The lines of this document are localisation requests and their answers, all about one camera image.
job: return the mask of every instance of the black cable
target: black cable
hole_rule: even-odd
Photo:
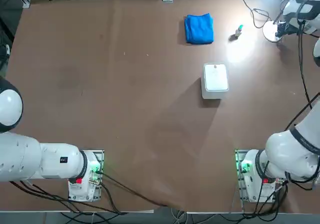
[[[117,183],[118,185],[122,186],[123,188],[125,188],[125,189],[128,190],[129,192],[135,194],[136,196],[139,196],[140,198],[142,198],[142,199],[144,199],[144,200],[146,200],[146,201],[148,201],[148,202],[150,202],[150,203],[152,203],[152,204],[155,204],[155,205],[158,205],[158,206],[167,206],[167,205],[158,203],[158,202],[156,202],[156,201],[154,201],[154,200],[151,200],[151,199],[145,197],[144,195],[142,195],[142,194],[136,192],[135,190],[132,190],[131,188],[129,188],[129,187],[121,184],[121,183],[118,182],[117,180],[113,179],[111,176],[109,176],[109,175],[107,175],[107,174],[105,174],[105,173],[103,173],[103,172],[101,172],[101,171],[96,171],[96,173],[97,173],[97,174],[104,175],[105,177],[107,177],[107,178],[109,178],[110,180],[114,181],[115,183]]]
[[[105,189],[105,191],[106,191],[106,193],[107,193],[107,195],[108,195],[108,197],[109,197],[110,204],[111,204],[112,208],[114,209],[114,211],[115,211],[117,214],[119,214],[119,215],[125,215],[125,214],[126,214],[125,212],[122,213],[121,211],[119,211],[119,210],[117,209],[117,207],[116,207],[116,205],[114,204],[114,201],[113,201],[113,199],[112,199],[112,197],[111,197],[111,193],[110,193],[109,189],[105,186],[105,184],[103,184],[103,183],[101,182],[100,185],[102,186],[103,189]]]
[[[304,57],[304,54],[303,54],[303,31],[304,31],[304,28],[305,28],[305,21],[303,22],[299,22],[299,29],[298,29],[298,57],[299,57],[299,67],[300,67],[300,74],[301,74],[301,80],[302,80],[302,83],[303,83],[303,89],[304,89],[304,94],[306,96],[306,100],[308,101],[308,103],[310,102],[310,98],[309,98],[309,93],[308,93],[308,90],[307,90],[307,86],[306,86],[306,82],[305,82],[305,76],[304,76],[304,71],[303,71],[303,57]]]
[[[65,224],[69,224],[69,223],[70,223],[71,221],[73,221],[73,220],[77,221],[76,218],[77,218],[78,216],[80,216],[80,215],[82,215],[82,214],[80,213],[80,214],[76,215],[73,219],[68,220]]]
[[[320,36],[317,36],[317,35],[314,35],[314,34],[309,34],[310,36],[312,37],[315,37],[315,38],[320,38]]]
[[[44,193],[44,194],[52,197],[53,199],[55,199],[56,201],[58,201],[58,202],[60,202],[62,205],[64,205],[64,206],[65,206],[67,209],[69,209],[71,212],[74,212],[74,210],[71,209],[68,205],[64,204],[61,200],[57,199],[54,195],[51,195],[51,194],[49,194],[48,192],[42,190],[40,187],[38,187],[38,186],[36,187],[36,188],[38,188],[39,190],[41,190],[41,191],[37,191],[37,190],[34,190],[34,189],[30,188],[29,186],[27,186],[23,181],[20,181],[20,183],[21,183],[25,188],[27,188],[27,189],[30,190],[30,191],[33,191],[33,192],[36,192],[36,193],[39,193],[39,194],[43,194],[43,193]]]
[[[117,214],[117,215],[115,215],[115,216],[113,216],[113,217],[111,217],[111,218],[106,219],[106,218],[104,218],[103,216],[101,216],[100,214],[95,213],[95,215],[98,216],[98,217],[100,217],[100,218],[102,219],[102,221],[95,221],[95,222],[92,222],[92,223],[91,223],[91,222],[86,222],[86,221],[81,221],[81,220],[77,220],[77,219],[76,219],[76,218],[79,217],[80,215],[87,214],[87,213],[80,213],[80,214],[76,215],[75,217],[67,216],[67,215],[64,214],[63,212],[60,212],[60,214],[69,219],[69,221],[68,221],[67,223],[69,223],[70,221],[73,221],[73,220],[74,220],[75,222],[83,223],[83,224],[99,224],[99,223],[104,223],[104,222],[105,222],[105,223],[108,223],[108,224],[111,224],[111,223],[109,222],[109,220],[112,220],[112,219],[116,218],[117,216],[119,216],[119,215]]]
[[[198,222],[196,222],[196,223],[194,223],[194,224],[201,224],[201,223],[205,223],[207,220],[210,220],[212,217],[214,217],[216,214],[213,214],[213,215],[211,215],[211,216],[209,216],[209,217],[207,217],[206,219],[204,219],[204,220],[201,220],[201,221],[198,221]]]
[[[232,221],[232,222],[238,222],[240,219],[238,220],[231,220],[231,219],[228,219],[226,218],[225,216],[223,216],[222,214],[219,214],[219,216],[221,216],[223,219],[227,220],[227,221]]]
[[[253,25],[254,25],[257,29],[263,28],[263,27],[265,26],[266,22],[268,22],[269,20],[271,21],[271,18],[270,18],[269,13],[268,13],[267,11],[261,10],[261,9],[256,9],[256,8],[251,9],[251,8],[248,6],[248,4],[246,3],[245,0],[242,0],[242,1],[243,1],[244,5],[250,10],[250,12],[251,12],[251,14],[252,14],[252,19],[253,19]],[[264,22],[264,24],[263,24],[262,26],[259,26],[259,27],[258,27],[258,26],[256,25],[254,12],[256,12],[256,13],[258,13],[258,14],[266,17],[266,21]]]
[[[289,122],[289,124],[284,129],[285,131],[290,128],[290,126],[295,122],[295,120],[308,108],[309,104],[312,104],[318,97],[320,96],[320,92],[318,92],[311,100],[308,102],[299,112],[298,114]]]
[[[37,196],[37,197],[40,197],[40,198],[43,198],[43,199],[57,201],[56,199],[54,199],[52,197],[48,197],[48,196],[45,196],[45,195],[40,195],[40,194],[37,194],[37,193],[33,193],[31,191],[28,191],[28,190],[24,189],[23,187],[19,186],[18,184],[16,184],[15,182],[13,182],[13,181],[10,181],[10,183],[12,185],[14,185],[15,187],[17,187],[18,189],[22,190],[23,192],[27,193],[27,194],[34,195],[34,196]],[[64,198],[61,198],[61,201],[78,203],[78,204],[81,204],[81,205],[90,206],[90,207],[93,207],[93,208],[97,208],[97,209],[104,210],[104,211],[109,211],[109,212],[112,212],[112,213],[116,214],[116,212],[114,212],[112,210],[109,210],[109,209],[106,209],[106,208],[103,208],[103,207],[99,207],[99,206],[95,206],[95,205],[91,205],[91,204],[88,204],[88,203],[85,203],[85,202],[80,202],[80,201],[76,201],[76,200],[69,200],[69,199],[64,199]]]

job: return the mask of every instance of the table surface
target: table surface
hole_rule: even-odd
[[[279,12],[275,0],[246,1],[272,18]],[[214,42],[186,44],[184,17],[206,13],[214,19]],[[261,20],[256,16],[257,25]],[[240,24],[243,34],[230,41]],[[320,84],[315,42],[304,37],[311,96]],[[209,62],[225,63],[229,72],[230,89],[221,101],[201,97],[201,72]],[[16,133],[103,148],[106,173],[185,211],[241,211],[234,150],[264,148],[306,103],[297,37],[268,42],[241,0],[33,2],[22,13],[7,77],[25,107]],[[36,183],[68,195],[66,180]],[[156,208],[106,184],[121,210]],[[319,189],[289,187],[281,211],[320,213],[314,204]],[[65,210],[9,183],[0,188],[1,210]],[[104,194],[94,204],[108,202]]]

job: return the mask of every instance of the white box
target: white box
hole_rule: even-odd
[[[224,64],[205,64],[201,77],[204,99],[222,99],[229,90],[227,68]]]

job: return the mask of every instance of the blue towel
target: blue towel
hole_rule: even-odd
[[[202,45],[214,41],[214,22],[210,14],[188,15],[184,22],[187,43]]]

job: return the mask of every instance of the wire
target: wire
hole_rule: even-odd
[[[295,120],[308,108],[309,104],[312,104],[318,97],[320,96],[320,92],[318,92],[311,100],[308,102],[299,112],[298,114],[289,122],[289,124],[284,129],[285,131],[290,128],[290,126],[295,122]]]
[[[186,215],[184,224],[187,224],[187,222],[188,222],[188,213],[187,212],[178,210],[177,216],[175,216],[173,213],[173,210],[171,208],[171,214],[172,214],[173,218],[175,219],[172,224],[175,224],[176,222],[178,222],[178,224],[180,224],[180,221],[184,218],[184,215]]]
[[[204,219],[204,220],[202,220],[202,221],[198,221],[198,222],[196,222],[196,223],[194,223],[194,224],[205,223],[206,221],[210,220],[211,218],[213,218],[213,217],[215,217],[215,216],[216,216],[216,214],[213,214],[213,215],[209,216],[207,219]]]
[[[34,196],[37,196],[37,197],[40,197],[40,198],[43,198],[43,199],[57,201],[56,199],[54,199],[52,197],[48,197],[45,194],[40,195],[40,194],[37,194],[37,193],[33,193],[31,191],[28,191],[28,190],[24,189],[23,187],[19,186],[18,184],[16,184],[15,182],[13,182],[13,181],[10,181],[10,183],[12,185],[14,185],[15,187],[17,187],[18,189],[22,190],[23,192],[27,193],[27,194],[34,195]],[[69,200],[69,199],[64,199],[64,198],[61,198],[61,201],[66,201],[66,202],[69,202],[69,203],[70,202],[78,203],[78,204],[81,204],[81,205],[90,206],[90,207],[93,207],[93,208],[97,208],[97,209],[104,210],[104,211],[109,211],[109,212],[112,212],[112,213],[116,214],[116,212],[114,212],[112,210],[109,210],[109,209],[106,209],[106,208],[103,208],[103,207],[99,207],[99,206],[95,206],[95,205],[91,205],[91,204],[88,204],[88,203],[85,203],[85,202],[80,202],[80,201],[76,201],[76,200]]]
[[[62,212],[60,212],[60,214],[62,214],[62,215],[65,216],[65,217],[70,218],[69,216],[64,215]],[[76,215],[74,218],[70,218],[70,220],[68,220],[65,224],[69,224],[69,223],[70,223],[71,221],[73,221],[73,220],[77,221],[76,218],[77,218],[78,216],[80,216],[80,215],[82,215],[82,214],[80,213],[80,214]]]
[[[299,67],[300,67],[300,74],[301,74],[301,80],[302,80],[302,83],[303,83],[303,89],[304,89],[304,94],[305,94],[305,98],[306,100],[308,101],[308,103],[310,102],[310,98],[309,98],[309,93],[308,93],[308,90],[307,90],[307,86],[306,86],[306,82],[305,82],[305,77],[304,77],[304,71],[303,71],[303,57],[304,57],[304,54],[303,54],[303,30],[305,28],[305,21],[303,22],[299,22],[299,29],[298,29],[298,57],[299,57]]]
[[[225,220],[227,220],[227,221],[232,221],[232,222],[238,222],[238,221],[239,221],[239,219],[238,219],[238,220],[228,219],[228,218],[226,218],[225,216],[223,216],[222,214],[219,214],[219,216],[221,216],[223,219],[225,219]]]
[[[167,206],[167,205],[158,203],[158,202],[156,202],[156,201],[154,201],[154,200],[151,200],[151,199],[145,197],[144,195],[142,195],[142,194],[136,192],[135,190],[132,190],[131,188],[129,188],[129,187],[121,184],[119,181],[113,179],[111,176],[109,176],[109,175],[107,175],[107,174],[105,174],[105,173],[103,173],[103,172],[101,172],[101,171],[96,171],[96,173],[97,173],[97,174],[104,175],[105,177],[107,177],[107,178],[109,178],[110,180],[114,181],[115,183],[117,183],[118,185],[122,186],[123,188],[125,188],[125,189],[128,190],[129,192],[133,193],[133,194],[136,195],[136,196],[139,196],[140,198],[142,198],[142,199],[144,199],[144,200],[146,200],[146,201],[148,201],[148,202],[150,202],[150,203],[152,203],[152,204],[155,204],[155,205],[158,205],[158,206]]]
[[[100,185],[102,186],[103,189],[105,189],[106,193],[108,194],[108,197],[109,197],[109,200],[110,200],[110,204],[112,206],[112,208],[114,209],[114,211],[119,214],[119,215],[125,215],[126,213],[122,213],[120,212],[117,208],[116,208],[116,205],[114,204],[114,201],[111,197],[111,193],[110,191],[108,190],[108,188],[105,186],[105,184],[103,184],[102,182],[100,183]]]
[[[245,2],[245,0],[242,0],[242,1],[243,1],[244,5],[250,10],[250,12],[251,12],[251,14],[252,14],[252,19],[253,19],[253,25],[254,25],[257,29],[263,28],[263,27],[265,26],[266,22],[268,22],[269,20],[271,21],[271,18],[270,18],[269,13],[268,13],[267,11],[261,10],[261,9],[256,9],[256,8],[251,9],[251,8],[248,6],[248,4]],[[266,17],[266,21],[264,22],[264,24],[263,24],[262,26],[259,26],[259,27],[258,27],[258,26],[256,25],[254,12],[256,12],[256,13],[258,13],[258,14]]]
[[[30,188],[29,186],[27,186],[23,181],[20,181],[20,183],[21,183],[25,188],[27,188],[27,189],[30,190],[30,191],[33,191],[33,192],[39,193],[39,194],[43,194],[43,193],[44,193],[44,194],[52,197],[53,199],[55,199],[56,201],[58,201],[58,202],[60,202],[62,205],[64,205],[67,209],[69,209],[70,211],[74,212],[74,210],[72,210],[68,205],[64,204],[61,200],[57,199],[56,196],[51,195],[50,193],[42,190],[40,187],[34,185],[35,188],[37,188],[37,189],[40,190],[40,191],[37,191],[37,190],[34,190],[34,189]],[[77,211],[81,212],[75,205],[73,205],[73,206],[75,207],[75,209],[76,209]]]
[[[317,36],[317,35],[313,35],[313,34],[309,34],[310,36],[312,37],[315,37],[315,38],[320,38],[320,36]]]
[[[63,212],[60,212],[61,215],[63,215],[64,217],[68,218],[69,221],[66,222],[65,224],[68,224],[70,221],[75,221],[75,222],[78,222],[78,223],[83,223],[83,224],[99,224],[99,223],[103,223],[103,222],[106,222],[106,223],[109,223],[109,220],[112,220],[114,218],[116,218],[117,216],[119,216],[119,214],[111,217],[111,218],[108,218],[108,219],[105,219],[103,216],[101,216],[100,214],[98,213],[95,213],[96,216],[100,217],[101,219],[103,219],[102,221],[95,221],[95,222],[86,222],[86,221],[81,221],[81,220],[76,220],[77,217],[79,217],[80,215],[83,215],[83,214],[89,214],[89,213],[80,213],[78,215],[76,215],[75,217],[71,217],[71,216],[67,216],[66,214],[64,214]]]

